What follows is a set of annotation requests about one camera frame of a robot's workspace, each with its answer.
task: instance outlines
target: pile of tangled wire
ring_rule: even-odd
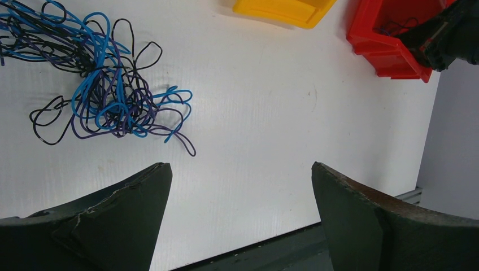
[[[47,13],[46,8],[56,14]],[[191,114],[190,90],[170,87],[165,93],[153,94],[148,82],[140,71],[155,65],[163,50],[156,42],[149,42],[135,55],[135,39],[131,23],[119,19],[113,25],[101,12],[94,12],[80,20],[61,3],[45,0],[41,11],[15,0],[0,0],[0,63],[4,57],[27,62],[50,62],[55,68],[77,73],[83,78],[71,99],[62,95],[55,97],[44,108],[30,114],[35,135],[48,145],[59,143],[71,127],[77,138],[87,139],[103,134],[124,137],[134,134],[146,137],[148,134],[166,137],[165,143],[173,136],[178,138],[191,156],[196,150],[191,141],[180,133],[183,123]],[[106,27],[93,18],[103,18]],[[127,23],[132,34],[131,50],[115,41],[115,28]],[[153,63],[138,67],[138,58],[150,46],[156,47],[159,55]],[[64,107],[71,106],[72,116],[55,142],[43,139],[38,127],[46,127],[59,119]],[[185,108],[181,112],[175,107]],[[48,123],[39,123],[45,112],[55,112],[56,116]],[[157,124],[160,114],[177,114],[179,124],[174,128]]]

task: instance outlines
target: red bin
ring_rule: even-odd
[[[420,65],[400,39],[388,36],[384,26],[391,22],[398,25],[408,23],[411,19],[421,24],[454,1],[361,0],[347,40],[354,53],[364,56],[375,67],[379,77],[422,79],[427,83],[432,69]]]

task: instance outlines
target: white table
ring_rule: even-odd
[[[80,79],[6,59],[0,217],[27,216],[170,162],[173,184],[151,265],[168,270],[318,222],[314,161],[390,195],[413,190],[439,74],[428,84],[376,77],[345,39],[348,2],[338,0],[315,29],[303,30],[234,15],[232,1],[63,1],[80,16],[128,18],[138,42],[163,47],[161,62],[143,74],[155,91],[178,84],[194,92],[182,131],[198,156],[154,137],[81,141],[68,132],[54,147],[43,144],[29,111],[71,95]],[[62,129],[43,134],[53,139]]]

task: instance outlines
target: yellow bin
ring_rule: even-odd
[[[238,0],[233,11],[311,29],[336,0]]]

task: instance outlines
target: gray wall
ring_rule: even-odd
[[[421,206],[479,219],[479,67],[456,60],[439,81],[417,185]]]

